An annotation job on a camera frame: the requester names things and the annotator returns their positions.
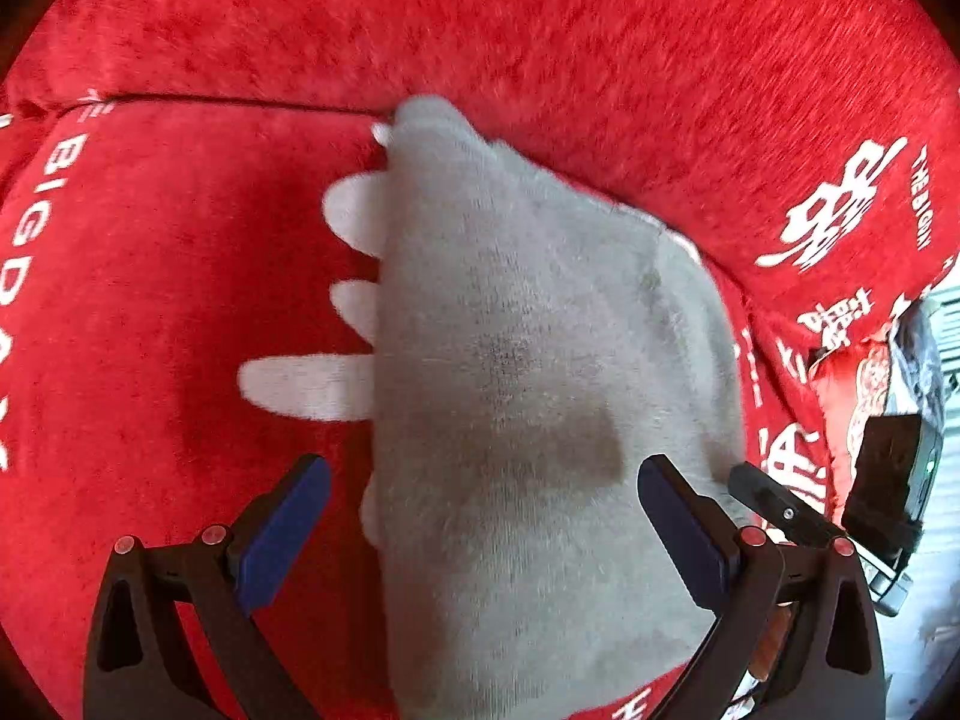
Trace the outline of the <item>red bed blanket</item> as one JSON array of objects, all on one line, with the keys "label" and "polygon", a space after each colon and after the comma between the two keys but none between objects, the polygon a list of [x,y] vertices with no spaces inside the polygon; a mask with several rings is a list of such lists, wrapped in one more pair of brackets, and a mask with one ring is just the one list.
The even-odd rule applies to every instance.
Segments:
[{"label": "red bed blanket", "polygon": [[3,137],[2,622],[65,717],[109,541],[233,515],[302,452],[334,494],[263,627],[325,717],[394,717],[350,401],[373,347],[331,296],[377,265],[325,218],[386,165],[373,127],[139,101]]}]

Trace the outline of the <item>red satin embroidered cushion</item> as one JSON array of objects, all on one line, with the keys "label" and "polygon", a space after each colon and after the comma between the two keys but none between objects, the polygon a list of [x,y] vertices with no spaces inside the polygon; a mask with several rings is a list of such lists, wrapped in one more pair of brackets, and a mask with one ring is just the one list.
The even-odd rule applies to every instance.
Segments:
[{"label": "red satin embroidered cushion", "polygon": [[889,398],[889,344],[877,338],[835,349],[812,369],[832,468],[832,519],[843,517],[856,477],[867,419],[882,416]]}]

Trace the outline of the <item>large red pillow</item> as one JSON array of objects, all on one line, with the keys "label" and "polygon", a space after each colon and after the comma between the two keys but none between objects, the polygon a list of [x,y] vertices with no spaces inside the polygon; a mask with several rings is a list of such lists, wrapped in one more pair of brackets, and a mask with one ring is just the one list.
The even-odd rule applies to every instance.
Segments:
[{"label": "large red pillow", "polygon": [[5,103],[249,99],[478,130],[661,216],[816,340],[958,254],[958,64],[916,0],[55,0]]}]

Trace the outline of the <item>grey knit garment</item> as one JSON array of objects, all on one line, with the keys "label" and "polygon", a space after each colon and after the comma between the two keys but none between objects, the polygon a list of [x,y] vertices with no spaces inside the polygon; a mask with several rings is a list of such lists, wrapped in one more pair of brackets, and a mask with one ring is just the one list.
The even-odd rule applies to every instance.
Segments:
[{"label": "grey knit garment", "polygon": [[743,457],[713,278],[658,220],[415,98],[389,145],[374,344],[377,552],[407,718],[565,718],[683,663],[711,617],[641,461],[711,497]]}]

